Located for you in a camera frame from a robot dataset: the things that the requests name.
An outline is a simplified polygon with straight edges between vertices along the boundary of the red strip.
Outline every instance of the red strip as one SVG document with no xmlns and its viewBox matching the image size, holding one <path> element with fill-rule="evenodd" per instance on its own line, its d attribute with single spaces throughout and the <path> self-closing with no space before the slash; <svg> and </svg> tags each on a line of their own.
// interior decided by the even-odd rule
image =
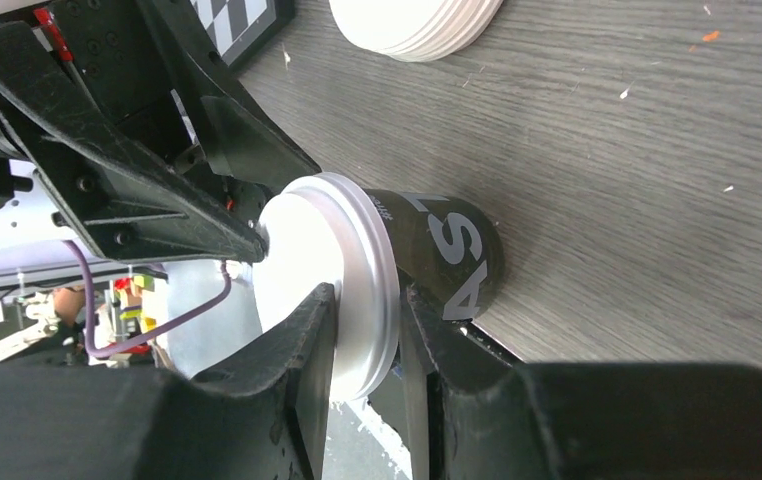
<svg viewBox="0 0 762 480">
<path fill-rule="evenodd" d="M 69 47 L 66 46 L 66 40 L 63 39 L 63 34 L 60 33 L 60 29 L 54 24 L 51 17 L 51 13 L 47 8 L 38 8 L 34 10 L 34 16 L 39 20 L 39 24 L 42 26 L 42 30 L 46 36 L 51 37 L 50 40 L 54 43 L 54 48 L 57 54 L 60 55 L 60 60 L 64 62 L 71 62 L 74 60 L 72 52 L 69 51 Z"/>
</svg>

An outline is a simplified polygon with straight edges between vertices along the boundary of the wooden table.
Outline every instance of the wooden table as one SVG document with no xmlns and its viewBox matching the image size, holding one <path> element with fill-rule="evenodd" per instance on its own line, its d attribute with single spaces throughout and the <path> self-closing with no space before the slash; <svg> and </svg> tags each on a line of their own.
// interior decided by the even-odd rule
<svg viewBox="0 0 762 480">
<path fill-rule="evenodd" d="M 297 3 L 241 80 L 323 168 L 499 222 L 483 328 L 526 360 L 762 366 L 762 1 L 506 0 L 428 64 Z"/>
</svg>

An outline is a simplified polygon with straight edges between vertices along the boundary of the bolt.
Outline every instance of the bolt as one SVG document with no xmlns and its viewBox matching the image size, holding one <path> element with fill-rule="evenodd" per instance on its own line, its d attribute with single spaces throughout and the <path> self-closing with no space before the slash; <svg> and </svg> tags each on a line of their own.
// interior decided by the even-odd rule
<svg viewBox="0 0 762 480">
<path fill-rule="evenodd" d="M 125 245 L 131 241 L 131 234 L 124 230 L 120 230 L 113 236 L 113 241 L 116 242 L 117 245 Z"/>
<path fill-rule="evenodd" d="M 66 10 L 69 12 L 69 15 L 72 15 L 73 17 L 77 17 L 81 14 L 81 6 L 75 0 L 66 2 Z"/>
<path fill-rule="evenodd" d="M 101 53 L 101 44 L 96 40 L 87 40 L 87 50 L 93 55 Z"/>
<path fill-rule="evenodd" d="M 101 74 L 101 68 L 98 67 L 98 65 L 94 63 L 90 63 L 87 65 L 87 68 L 84 69 L 86 71 L 87 76 L 90 77 L 97 77 L 99 74 Z"/>
<path fill-rule="evenodd" d="M 87 177 L 87 176 L 78 177 L 78 180 L 76 181 L 76 183 L 78 185 L 78 190 L 82 192 L 89 193 L 95 190 L 95 180 L 93 180 L 90 177 Z"/>
</svg>

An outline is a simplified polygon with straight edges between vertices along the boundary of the cylindrical container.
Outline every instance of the cylindrical container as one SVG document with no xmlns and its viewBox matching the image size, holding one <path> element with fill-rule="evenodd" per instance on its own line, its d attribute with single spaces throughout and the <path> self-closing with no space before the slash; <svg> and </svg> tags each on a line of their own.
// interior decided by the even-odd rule
<svg viewBox="0 0 762 480">
<path fill-rule="evenodd" d="M 496 298 L 502 241 L 478 207 L 455 197 L 365 190 L 393 247 L 396 266 L 429 293 L 443 320 L 469 320 Z"/>
<path fill-rule="evenodd" d="M 399 270 L 425 287 L 445 320 L 482 312 L 503 272 L 498 233 L 473 205 L 364 191 L 333 173 L 290 183 L 266 204 L 258 228 L 268 242 L 252 272 L 264 332 L 319 283 L 335 287 L 335 401 L 368 395 L 390 369 L 399 337 Z"/>
</svg>

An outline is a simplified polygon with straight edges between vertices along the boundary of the stack of white lids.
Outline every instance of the stack of white lids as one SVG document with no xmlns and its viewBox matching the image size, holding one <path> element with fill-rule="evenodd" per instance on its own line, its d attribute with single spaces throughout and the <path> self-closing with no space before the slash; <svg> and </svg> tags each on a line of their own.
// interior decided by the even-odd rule
<svg viewBox="0 0 762 480">
<path fill-rule="evenodd" d="M 472 43 L 502 0 L 330 0 L 334 20 L 358 47 L 427 62 Z"/>
</svg>

